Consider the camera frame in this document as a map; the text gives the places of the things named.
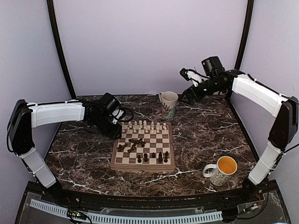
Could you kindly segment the black frame post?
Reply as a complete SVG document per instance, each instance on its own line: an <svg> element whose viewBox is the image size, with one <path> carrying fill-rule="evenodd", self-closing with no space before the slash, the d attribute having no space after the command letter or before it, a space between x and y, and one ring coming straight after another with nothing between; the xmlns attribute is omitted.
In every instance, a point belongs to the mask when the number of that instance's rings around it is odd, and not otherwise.
<svg viewBox="0 0 299 224"><path fill-rule="evenodd" d="M56 51L58 55L58 59L60 62L60 66L63 72L64 80L66 82L68 92L70 94L71 99L75 99L76 93L71 81L71 76L67 67L66 59L64 56L64 50L63 46L61 43L60 35L59 35L59 30L58 30L58 23L57 23L57 18L56 18L56 13L54 9L54 1L53 0L46 0L47 2L47 9L48 9L48 14L49 14L49 19L50 19L50 25L51 25L51 30L52 30L52 35L54 38L54 43L56 46Z"/></svg>
<svg viewBox="0 0 299 224"><path fill-rule="evenodd" d="M240 40L239 50L235 61L234 68L239 70L241 68L243 56L245 53L245 48L247 45L247 40L249 36L249 29L251 25L251 19L253 14L253 8L254 8L254 0L248 0L247 1L247 7L246 7L246 13L245 13L245 19L244 19L244 25L242 29L242 36Z"/></svg>

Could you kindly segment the seashell pattern mug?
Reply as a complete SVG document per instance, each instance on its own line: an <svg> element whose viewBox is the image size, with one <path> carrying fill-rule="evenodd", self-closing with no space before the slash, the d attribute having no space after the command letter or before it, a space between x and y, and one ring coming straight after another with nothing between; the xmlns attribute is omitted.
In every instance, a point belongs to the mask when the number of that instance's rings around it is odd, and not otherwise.
<svg viewBox="0 0 299 224"><path fill-rule="evenodd" d="M178 95L171 91L159 93L159 100L162 104L162 114L166 119L172 119L176 112Z"/></svg>

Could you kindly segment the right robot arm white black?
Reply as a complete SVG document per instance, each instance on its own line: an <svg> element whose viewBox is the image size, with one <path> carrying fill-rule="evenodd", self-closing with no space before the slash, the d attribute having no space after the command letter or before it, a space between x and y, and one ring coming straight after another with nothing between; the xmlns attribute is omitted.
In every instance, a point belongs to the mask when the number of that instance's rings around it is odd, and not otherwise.
<svg viewBox="0 0 299 224"><path fill-rule="evenodd" d="M221 91L227 96L235 93L256 103L275 119L267 146L247 177L247 181L258 185L289 152L286 147L299 127L299 101L296 97L285 96L267 87L250 74L237 69L226 70L217 56L209 57L201 64L205 75L193 69L183 68L180 71L185 80L192 81L192 86L180 96L181 102L193 105L216 92Z"/></svg>

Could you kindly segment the right black frame post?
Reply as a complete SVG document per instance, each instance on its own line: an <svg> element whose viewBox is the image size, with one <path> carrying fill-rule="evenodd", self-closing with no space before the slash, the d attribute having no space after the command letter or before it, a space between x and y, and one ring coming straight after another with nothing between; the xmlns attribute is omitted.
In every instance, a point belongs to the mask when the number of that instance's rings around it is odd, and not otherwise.
<svg viewBox="0 0 299 224"><path fill-rule="evenodd" d="M240 40L239 50L235 61L234 68L239 70L241 68L243 56L245 53L245 48L247 45L247 40L249 36L249 29L251 25L251 19L253 14L253 8L254 8L254 0L248 0L247 1L247 7L246 7L246 13L245 13L245 19L244 19L244 25L242 29L242 36Z"/></svg>

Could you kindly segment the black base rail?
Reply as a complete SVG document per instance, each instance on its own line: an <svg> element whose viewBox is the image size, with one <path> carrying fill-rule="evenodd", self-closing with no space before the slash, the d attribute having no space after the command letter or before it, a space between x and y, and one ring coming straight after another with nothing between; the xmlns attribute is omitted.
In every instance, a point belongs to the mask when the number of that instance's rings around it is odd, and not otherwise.
<svg viewBox="0 0 299 224"><path fill-rule="evenodd" d="M87 211L99 210L104 207L117 209L137 210L174 210L180 208L204 207L205 209L228 210L236 207L244 201L242 189L232 189L222 192L206 194L174 196L165 186L150 187L144 190L136 184L129 189L129 195L116 196L115 189L109 188L108 192L90 189L83 185L75 185L73 190L62 188L62 193L67 196L62 205L71 205L72 208Z"/></svg>

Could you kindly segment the wooden chess board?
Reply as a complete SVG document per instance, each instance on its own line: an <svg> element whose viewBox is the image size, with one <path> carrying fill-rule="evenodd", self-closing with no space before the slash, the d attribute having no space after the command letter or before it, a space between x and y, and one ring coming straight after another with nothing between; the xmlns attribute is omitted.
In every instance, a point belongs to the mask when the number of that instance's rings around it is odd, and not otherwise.
<svg viewBox="0 0 299 224"><path fill-rule="evenodd" d="M129 139L143 138L145 147L138 146L131 153ZM124 152L118 152L117 147L121 144L128 143ZM169 152L168 162L164 163L165 152ZM158 155L162 152L163 162L158 162ZM149 163L143 163L144 153L148 154ZM156 157L152 158L152 153L156 153ZM140 155L142 162L137 162L137 156ZM122 133L120 139L114 143L110 168L119 171L146 171L146 172L171 172L175 170L175 160L173 151L172 126L167 134L144 134L144 133Z"/></svg>

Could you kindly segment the white chess pieces row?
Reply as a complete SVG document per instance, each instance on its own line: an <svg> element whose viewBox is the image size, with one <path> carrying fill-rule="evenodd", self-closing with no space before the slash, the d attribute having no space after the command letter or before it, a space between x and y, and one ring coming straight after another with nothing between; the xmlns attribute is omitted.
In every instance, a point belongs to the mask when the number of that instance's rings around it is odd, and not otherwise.
<svg viewBox="0 0 299 224"><path fill-rule="evenodd" d="M171 123L146 120L122 122L121 125L122 133L167 134L171 129Z"/></svg>

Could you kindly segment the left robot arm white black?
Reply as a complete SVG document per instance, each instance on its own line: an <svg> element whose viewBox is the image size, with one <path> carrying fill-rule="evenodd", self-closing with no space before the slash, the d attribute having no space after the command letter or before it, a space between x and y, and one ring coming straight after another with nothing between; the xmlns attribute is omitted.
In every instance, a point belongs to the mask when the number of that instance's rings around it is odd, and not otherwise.
<svg viewBox="0 0 299 224"><path fill-rule="evenodd" d="M73 99L29 103L20 99L7 125L7 146L41 185L48 189L48 197L55 203L63 203L66 193L60 189L59 180L47 166L44 156L40 155L34 134L44 126L85 121L102 135L116 140L121 137L121 119L125 114L119 100L110 93L94 101Z"/></svg>

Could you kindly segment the dark tall piece back row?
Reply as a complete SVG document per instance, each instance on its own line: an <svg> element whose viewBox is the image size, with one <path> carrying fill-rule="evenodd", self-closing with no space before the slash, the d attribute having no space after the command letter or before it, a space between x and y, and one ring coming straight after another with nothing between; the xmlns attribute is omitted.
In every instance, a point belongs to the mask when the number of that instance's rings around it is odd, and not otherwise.
<svg viewBox="0 0 299 224"><path fill-rule="evenodd" d="M163 162L163 154L162 154L162 152L160 152L159 155L158 155L158 162L159 163Z"/></svg>

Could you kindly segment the left black frame post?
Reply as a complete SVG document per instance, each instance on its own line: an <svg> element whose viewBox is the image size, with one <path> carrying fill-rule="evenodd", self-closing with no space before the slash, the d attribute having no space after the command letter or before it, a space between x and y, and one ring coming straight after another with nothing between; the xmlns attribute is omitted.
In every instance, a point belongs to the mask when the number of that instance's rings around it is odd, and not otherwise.
<svg viewBox="0 0 299 224"><path fill-rule="evenodd" d="M51 25L51 30L52 30L52 35L54 38L54 43L56 46L56 51L58 55L58 59L60 62L60 66L63 72L64 80L66 82L68 92L70 94L71 99L75 99L76 93L71 81L71 76L67 67L66 59L64 56L64 50L63 46L61 43L60 35L59 35L59 30L58 30L58 23L57 23L57 18L56 18L56 13L54 9L54 1L53 0L46 0L47 2L47 9L48 9L48 14L49 14L49 19L50 19L50 25Z"/></svg>

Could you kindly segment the pile of dark chess pieces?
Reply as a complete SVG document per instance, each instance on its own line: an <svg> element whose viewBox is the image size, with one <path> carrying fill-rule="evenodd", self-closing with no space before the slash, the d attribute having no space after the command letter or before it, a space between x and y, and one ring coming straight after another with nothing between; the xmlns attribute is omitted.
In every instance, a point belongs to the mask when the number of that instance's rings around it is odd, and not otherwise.
<svg viewBox="0 0 299 224"><path fill-rule="evenodd" d="M130 143L130 149L127 150L128 153L131 153L137 149L138 146L145 147L145 142L143 141L143 138L134 140L129 139ZM124 143L124 145L119 145L116 149L118 152L124 152L125 148L128 146L128 143Z"/></svg>

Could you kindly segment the white mug yellow inside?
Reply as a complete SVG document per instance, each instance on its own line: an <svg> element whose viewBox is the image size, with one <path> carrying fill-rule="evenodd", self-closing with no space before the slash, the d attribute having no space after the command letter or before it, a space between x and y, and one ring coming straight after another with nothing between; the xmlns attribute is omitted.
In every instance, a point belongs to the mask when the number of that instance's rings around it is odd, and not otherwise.
<svg viewBox="0 0 299 224"><path fill-rule="evenodd" d="M215 186L223 186L237 171L237 162L229 156L222 156L216 164L208 164L202 173Z"/></svg>

